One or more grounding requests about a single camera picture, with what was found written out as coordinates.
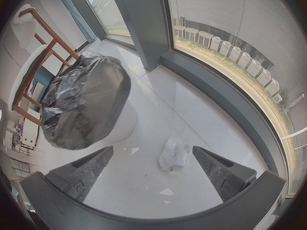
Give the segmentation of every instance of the air conditioner unit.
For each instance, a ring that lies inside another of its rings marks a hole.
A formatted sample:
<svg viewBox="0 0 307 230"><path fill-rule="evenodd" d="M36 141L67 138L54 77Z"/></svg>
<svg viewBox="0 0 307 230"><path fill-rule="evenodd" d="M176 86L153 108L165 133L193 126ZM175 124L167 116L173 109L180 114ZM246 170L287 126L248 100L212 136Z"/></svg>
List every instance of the air conditioner unit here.
<svg viewBox="0 0 307 230"><path fill-rule="evenodd" d="M260 72L261 65L259 61L253 59L249 67L246 69L246 71L253 76L253 78Z"/></svg>
<svg viewBox="0 0 307 230"><path fill-rule="evenodd" d="M218 36L214 36L211 39L211 45L210 45L210 49L217 51L219 49L219 45L220 45L221 39Z"/></svg>
<svg viewBox="0 0 307 230"><path fill-rule="evenodd" d="M273 97L273 102L274 102L275 104L278 104L278 103L281 102L281 101L282 101L282 97L280 96L279 93L277 93L277 95L275 95L275 96Z"/></svg>
<svg viewBox="0 0 307 230"><path fill-rule="evenodd" d="M271 74L268 70L263 69L262 73L256 79L262 86L265 86L271 80Z"/></svg>
<svg viewBox="0 0 307 230"><path fill-rule="evenodd" d="M198 33L197 29L187 27L185 29L185 39L186 40L190 40L190 41L192 41L194 43L198 42L198 39L196 40L197 33Z"/></svg>
<svg viewBox="0 0 307 230"><path fill-rule="evenodd" d="M272 78L272 82L270 82L270 84L266 87L266 89L268 93L270 94L270 96L272 96L279 90L278 81Z"/></svg>
<svg viewBox="0 0 307 230"><path fill-rule="evenodd" d="M243 69L246 67L246 65L248 64L249 60L251 59L251 56L249 55L249 53L244 52L241 55L241 58L238 62L238 66L242 67Z"/></svg>
<svg viewBox="0 0 307 230"><path fill-rule="evenodd" d="M222 46L221 46L221 49L220 49L220 54L222 56L227 56L228 55L228 52L230 50L230 47L231 47L231 43L228 42L228 41L224 41L222 43Z"/></svg>
<svg viewBox="0 0 307 230"><path fill-rule="evenodd" d="M184 38L185 26L174 25L174 31L175 31L175 36L179 36L180 38Z"/></svg>
<svg viewBox="0 0 307 230"><path fill-rule="evenodd" d="M236 63L240 53L241 53L241 49L239 47L235 46L235 47L232 48L232 51L231 51L228 59L230 59L231 61Z"/></svg>
<svg viewBox="0 0 307 230"><path fill-rule="evenodd" d="M198 33L198 44L204 45L206 48L209 48L210 41L212 38L212 34L201 31Z"/></svg>

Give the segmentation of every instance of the chair seat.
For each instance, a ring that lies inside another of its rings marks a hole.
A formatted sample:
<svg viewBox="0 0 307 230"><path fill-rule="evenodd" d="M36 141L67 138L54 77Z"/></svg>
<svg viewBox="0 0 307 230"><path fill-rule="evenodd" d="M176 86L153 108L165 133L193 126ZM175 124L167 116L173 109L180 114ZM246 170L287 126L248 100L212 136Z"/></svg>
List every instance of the chair seat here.
<svg viewBox="0 0 307 230"><path fill-rule="evenodd" d="M27 59L24 65L21 67L11 90L10 97L9 97L9 111L13 112L13 103L16 98L17 93L19 92L21 86L25 82L26 78L33 70L36 62L39 60L40 56L44 53L45 49L47 48L47 44L43 44L38 47L32 55Z"/></svg>

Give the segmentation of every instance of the floor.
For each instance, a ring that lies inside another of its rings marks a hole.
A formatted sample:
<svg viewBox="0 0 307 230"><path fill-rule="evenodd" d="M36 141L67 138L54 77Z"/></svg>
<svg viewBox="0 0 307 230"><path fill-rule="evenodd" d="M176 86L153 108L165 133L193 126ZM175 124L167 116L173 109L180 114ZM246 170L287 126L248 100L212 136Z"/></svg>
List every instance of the floor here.
<svg viewBox="0 0 307 230"><path fill-rule="evenodd" d="M95 40L84 50L118 58L130 72L128 99L138 114L133 132L113 143L114 156L84 203L107 213L135 218L189 215L222 203L204 171L190 154L186 166L167 174L158 164L164 143L173 137L201 146L251 167L259 177L267 165L240 126L215 102L167 68L145 71L136 52L119 44ZM52 147L42 135L31 171L49 170L92 153L107 142L71 151ZM139 148L131 155L133 148ZM169 188L173 194L160 194Z"/></svg>

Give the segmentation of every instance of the blue curtain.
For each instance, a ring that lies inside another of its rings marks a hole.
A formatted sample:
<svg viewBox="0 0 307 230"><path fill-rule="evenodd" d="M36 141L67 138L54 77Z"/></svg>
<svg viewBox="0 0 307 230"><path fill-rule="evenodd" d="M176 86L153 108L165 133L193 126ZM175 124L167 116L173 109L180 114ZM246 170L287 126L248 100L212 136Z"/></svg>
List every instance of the blue curtain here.
<svg viewBox="0 0 307 230"><path fill-rule="evenodd" d="M75 23L79 27L80 31L83 33L85 36L86 40L88 42L91 42L95 39L95 34L93 31L90 29L86 21L83 19L83 17L80 15L80 13L77 11L75 8L74 4L72 3L71 0L62 0L63 4L65 7L68 9L70 12L71 16L73 17Z"/></svg>

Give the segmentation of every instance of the window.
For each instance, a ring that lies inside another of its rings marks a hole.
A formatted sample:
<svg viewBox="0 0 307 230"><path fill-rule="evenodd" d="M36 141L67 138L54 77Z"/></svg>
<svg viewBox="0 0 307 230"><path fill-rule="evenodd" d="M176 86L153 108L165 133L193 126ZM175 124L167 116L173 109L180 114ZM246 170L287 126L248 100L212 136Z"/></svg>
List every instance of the window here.
<svg viewBox="0 0 307 230"><path fill-rule="evenodd" d="M88 0L107 34L130 36L114 0Z"/></svg>
<svg viewBox="0 0 307 230"><path fill-rule="evenodd" d="M307 42L280 0L168 2L174 48L234 81L263 110L280 138L307 126ZM294 195L307 168L306 149L297 149L307 144L307 132L281 143L288 195Z"/></svg>

